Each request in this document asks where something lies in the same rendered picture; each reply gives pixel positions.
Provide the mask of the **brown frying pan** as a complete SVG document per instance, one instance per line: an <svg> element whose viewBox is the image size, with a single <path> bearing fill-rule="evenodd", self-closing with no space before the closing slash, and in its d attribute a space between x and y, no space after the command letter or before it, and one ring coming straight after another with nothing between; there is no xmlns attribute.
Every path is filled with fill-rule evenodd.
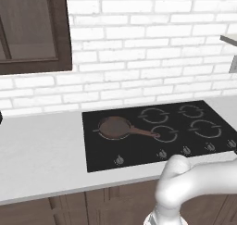
<svg viewBox="0 0 237 225"><path fill-rule="evenodd" d="M108 140L124 139L130 134L140 134L149 137L160 137L157 132L141 130L134 127L127 119L112 116L102 119L98 125L99 133Z"/></svg>

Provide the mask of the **dark wood base cupboard door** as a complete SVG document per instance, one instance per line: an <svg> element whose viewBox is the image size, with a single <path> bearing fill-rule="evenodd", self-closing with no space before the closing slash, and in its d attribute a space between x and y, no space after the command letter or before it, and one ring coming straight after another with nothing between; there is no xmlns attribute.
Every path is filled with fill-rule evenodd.
<svg viewBox="0 0 237 225"><path fill-rule="evenodd" d="M143 225L154 209L157 180L86 192L89 225Z"/></svg>
<svg viewBox="0 0 237 225"><path fill-rule="evenodd" d="M181 206L188 225L237 225L237 194L203 195Z"/></svg>
<svg viewBox="0 0 237 225"><path fill-rule="evenodd" d="M0 225L56 225L60 208L58 196L0 206Z"/></svg>

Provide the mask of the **black glass hob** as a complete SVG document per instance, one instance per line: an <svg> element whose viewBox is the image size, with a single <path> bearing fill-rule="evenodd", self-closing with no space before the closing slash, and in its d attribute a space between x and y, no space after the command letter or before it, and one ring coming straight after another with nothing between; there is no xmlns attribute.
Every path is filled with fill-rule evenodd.
<svg viewBox="0 0 237 225"><path fill-rule="evenodd" d="M112 116L125 118L134 127L157 132L160 137L130 134L124 139L108 140L99 133L98 125ZM194 157L237 151L237 130L203 100L84 112L82 123L89 172L162 162L174 155ZM233 140L236 147L230 148L228 140ZM206 149L206 143L212 143L215 152ZM183 153L184 146L191 154ZM167 153L166 158L159 156L161 150ZM118 156L124 159L120 166L115 162Z"/></svg>

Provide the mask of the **dark wood wall cupboard door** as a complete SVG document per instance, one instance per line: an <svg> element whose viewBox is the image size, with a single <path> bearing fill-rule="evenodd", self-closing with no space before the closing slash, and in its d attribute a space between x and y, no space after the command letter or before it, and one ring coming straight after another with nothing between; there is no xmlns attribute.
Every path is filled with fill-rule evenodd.
<svg viewBox="0 0 237 225"><path fill-rule="evenodd" d="M67 0L0 0L0 76L71 69Z"/></svg>

